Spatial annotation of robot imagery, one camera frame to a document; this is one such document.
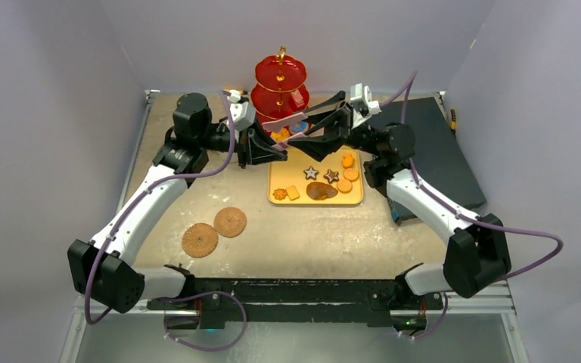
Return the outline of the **orange fish shaped cookie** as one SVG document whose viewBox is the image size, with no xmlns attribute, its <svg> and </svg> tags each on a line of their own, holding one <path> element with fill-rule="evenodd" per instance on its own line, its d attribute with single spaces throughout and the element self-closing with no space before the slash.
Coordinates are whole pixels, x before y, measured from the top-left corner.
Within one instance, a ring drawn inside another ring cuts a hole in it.
<svg viewBox="0 0 581 363">
<path fill-rule="evenodd" d="M 344 169 L 349 169 L 353 167 L 355 162 L 354 156 L 352 154 L 344 154 L 341 160 L 342 167 Z"/>
</svg>

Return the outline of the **white star cookie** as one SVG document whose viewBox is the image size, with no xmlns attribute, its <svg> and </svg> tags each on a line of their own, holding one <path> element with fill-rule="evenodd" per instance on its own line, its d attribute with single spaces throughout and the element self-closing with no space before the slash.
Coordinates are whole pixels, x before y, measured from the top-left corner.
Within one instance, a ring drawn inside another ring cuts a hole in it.
<svg viewBox="0 0 581 363">
<path fill-rule="evenodd" d="M 303 170 L 303 173 L 305 175 L 305 179 L 306 180 L 314 180 L 314 181 L 316 181 L 317 180 L 317 177 L 318 177 L 318 174 L 319 174 L 319 171 L 317 169 L 315 169 L 313 166 L 310 166 L 309 168 L 304 169 Z"/>
</svg>

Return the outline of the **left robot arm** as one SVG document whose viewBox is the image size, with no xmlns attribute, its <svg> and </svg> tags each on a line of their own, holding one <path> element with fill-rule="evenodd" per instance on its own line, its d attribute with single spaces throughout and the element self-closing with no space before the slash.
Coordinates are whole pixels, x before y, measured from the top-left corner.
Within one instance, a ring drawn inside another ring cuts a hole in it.
<svg viewBox="0 0 581 363">
<path fill-rule="evenodd" d="M 218 175 L 237 157 L 241 166 L 287 160 L 255 120 L 246 98 L 222 92 L 227 119 L 213 122 L 207 97 L 181 96 L 162 147 L 144 181 L 115 217 L 87 241 L 75 240 L 67 251 L 77 292 L 84 296 L 89 324 L 92 302 L 105 311 L 124 313 L 143 299 L 166 298 L 176 309 L 186 309 L 195 289 L 186 283 L 183 268 L 162 267 L 140 272 L 133 268 L 147 236 L 169 207 L 199 178 Z"/>
</svg>

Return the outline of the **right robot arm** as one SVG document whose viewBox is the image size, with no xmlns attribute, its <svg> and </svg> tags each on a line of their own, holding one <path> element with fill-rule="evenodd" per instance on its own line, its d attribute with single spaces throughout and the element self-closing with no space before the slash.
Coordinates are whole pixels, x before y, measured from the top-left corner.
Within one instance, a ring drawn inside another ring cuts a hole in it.
<svg viewBox="0 0 581 363">
<path fill-rule="evenodd" d="M 471 298 L 510 272 L 511 259 L 502 221 L 480 216 L 438 191 L 415 169 L 415 133 L 403 121 L 382 128 L 369 124 L 380 113 L 377 101 L 348 101 L 343 92 L 290 116 L 311 123 L 286 142 L 317 161 L 342 146 L 373 157 L 364 163 L 367 184 L 412 212 L 445 243 L 439 264 L 420 264 L 399 275 L 396 301 L 411 308 L 425 294 L 453 292 Z"/>
</svg>

